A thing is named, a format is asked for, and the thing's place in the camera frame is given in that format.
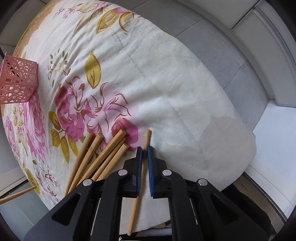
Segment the bamboo chopstick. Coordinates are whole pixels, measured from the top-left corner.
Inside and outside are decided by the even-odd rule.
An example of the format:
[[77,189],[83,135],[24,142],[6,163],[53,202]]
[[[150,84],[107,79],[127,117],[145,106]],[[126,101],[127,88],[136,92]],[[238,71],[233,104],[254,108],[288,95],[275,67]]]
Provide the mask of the bamboo chopstick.
[[107,177],[107,175],[112,171],[114,166],[118,163],[119,159],[123,156],[123,154],[127,151],[130,146],[126,143],[123,143],[121,147],[115,152],[112,158],[109,158],[109,161],[106,161],[100,169],[98,170],[96,181],[102,180]]
[[112,140],[107,144],[107,146],[103,149],[103,151],[99,154],[99,156],[87,169],[87,171],[82,176],[78,184],[80,184],[83,180],[88,179],[91,176],[91,174],[99,167],[99,165],[111,153],[111,151],[115,148],[115,146],[125,137],[125,135],[126,135],[126,131],[123,129],[120,129],[117,132],[117,134],[112,138]]
[[98,145],[101,143],[101,141],[103,140],[103,135],[102,134],[98,134],[96,135],[96,137],[94,138],[93,142],[91,143],[91,146],[89,147],[88,151],[86,152],[75,176],[74,179],[71,183],[71,186],[69,188],[69,190],[67,191],[67,194],[72,191],[74,189],[74,187],[76,187],[76,185],[79,183],[80,179],[82,178],[82,174],[84,172],[84,170],[86,169],[86,166],[88,164],[88,162],[90,161],[91,157],[93,156],[93,154],[95,153]]
[[[123,138],[118,144],[117,144],[117,146],[115,147],[115,149],[110,153],[110,155],[106,158],[106,160],[103,162],[103,164],[104,163],[106,163],[106,161],[109,161],[109,158],[111,159],[112,158],[112,156],[115,154],[115,152],[121,147],[121,145],[123,144],[123,143],[125,143],[125,138]],[[96,180],[95,180],[95,178],[97,177],[97,174],[98,174],[98,170],[96,171],[96,173],[93,175],[93,177],[92,177],[92,180],[95,182]]]
[[[143,155],[143,161],[142,161],[142,176],[141,176],[141,187],[144,186],[145,182],[145,173],[147,169],[147,148],[150,145],[151,142],[151,136],[152,136],[152,131],[147,129],[145,131],[145,140],[144,140],[144,155]],[[133,206],[130,214],[130,221],[129,221],[129,226],[127,230],[128,236],[131,236],[133,228],[135,224],[137,223],[137,216],[138,216],[138,209],[139,209],[139,204],[142,199],[142,191],[139,192],[139,196],[137,199],[133,201]]]
[[72,184],[72,181],[77,173],[77,170],[83,160],[83,155],[85,154],[85,151],[86,151],[86,148],[88,147],[91,139],[93,137],[93,133],[88,133],[82,143],[82,146],[78,152],[78,156],[75,160],[75,163],[73,165],[73,168],[70,172],[70,175],[69,175],[69,178],[68,178],[68,182],[67,182],[67,185],[66,185],[66,189],[65,189],[65,193],[64,193],[64,196],[66,196],[70,190],[70,187],[71,187],[71,184]]

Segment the black chopstick gold band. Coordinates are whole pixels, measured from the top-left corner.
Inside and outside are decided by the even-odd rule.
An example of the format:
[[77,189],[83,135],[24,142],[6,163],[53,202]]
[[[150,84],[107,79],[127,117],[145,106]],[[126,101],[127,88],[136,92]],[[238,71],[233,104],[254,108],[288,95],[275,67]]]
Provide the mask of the black chopstick gold band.
[[9,195],[9,196],[7,196],[7,197],[4,197],[4,198],[2,198],[2,199],[0,200],[0,205],[4,204],[4,203],[6,203],[6,202],[9,202],[9,201],[11,201],[11,200],[13,200],[13,199],[15,199],[15,198],[18,198],[18,197],[20,197],[20,196],[22,196],[22,195],[24,195],[24,194],[26,194],[26,193],[28,193],[28,192],[30,192],[30,191],[32,191],[32,190],[35,190],[36,188],[37,188],[37,187],[36,187],[36,185],[35,185],[35,186],[32,186],[32,187],[30,187],[30,188],[27,188],[27,189],[25,189],[25,190],[23,190],[23,191],[20,191],[20,192],[18,192],[18,193],[15,193],[15,194]]

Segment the floral white cloth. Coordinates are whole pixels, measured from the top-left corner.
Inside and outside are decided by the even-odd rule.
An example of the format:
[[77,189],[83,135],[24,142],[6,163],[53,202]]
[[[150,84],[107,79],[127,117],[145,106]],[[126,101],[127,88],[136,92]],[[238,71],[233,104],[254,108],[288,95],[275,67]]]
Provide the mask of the floral white cloth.
[[1,206],[19,239],[63,197],[88,133],[103,140],[87,169],[126,131],[123,166],[151,145],[184,178],[231,185],[256,154],[255,137],[227,94],[182,42],[106,1],[50,1],[4,52],[38,64],[30,101],[1,107],[9,150],[34,191]]

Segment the pink perforated utensil holder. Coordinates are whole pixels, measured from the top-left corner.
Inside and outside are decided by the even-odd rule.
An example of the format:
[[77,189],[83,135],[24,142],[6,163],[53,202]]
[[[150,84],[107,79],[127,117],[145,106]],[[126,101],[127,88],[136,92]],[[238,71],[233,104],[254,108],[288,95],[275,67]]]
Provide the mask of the pink perforated utensil holder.
[[38,88],[38,64],[6,55],[1,64],[0,103],[28,102]]

